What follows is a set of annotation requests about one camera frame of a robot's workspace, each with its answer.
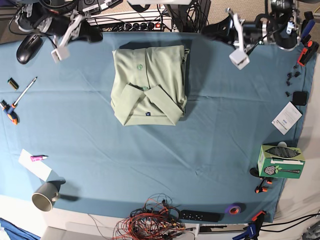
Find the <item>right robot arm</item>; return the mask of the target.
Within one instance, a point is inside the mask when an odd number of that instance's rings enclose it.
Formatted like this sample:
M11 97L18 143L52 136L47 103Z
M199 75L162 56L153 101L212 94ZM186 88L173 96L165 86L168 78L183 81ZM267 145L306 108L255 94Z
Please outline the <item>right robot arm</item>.
M17 0L17 11L8 29L20 36L38 35L62 38L61 44L73 41L96 43L103 40L97 26L91 26L89 10L83 0Z

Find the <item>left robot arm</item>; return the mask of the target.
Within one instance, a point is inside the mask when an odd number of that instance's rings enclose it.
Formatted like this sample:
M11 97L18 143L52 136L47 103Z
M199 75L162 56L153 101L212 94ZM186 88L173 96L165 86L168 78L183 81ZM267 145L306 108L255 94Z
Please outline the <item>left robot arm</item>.
M254 21L242 19L231 8L228 16L205 26L201 34L213 41L220 41L250 54L258 45L275 44L285 51L293 50L301 41L301 19L296 0L266 0L264 13Z

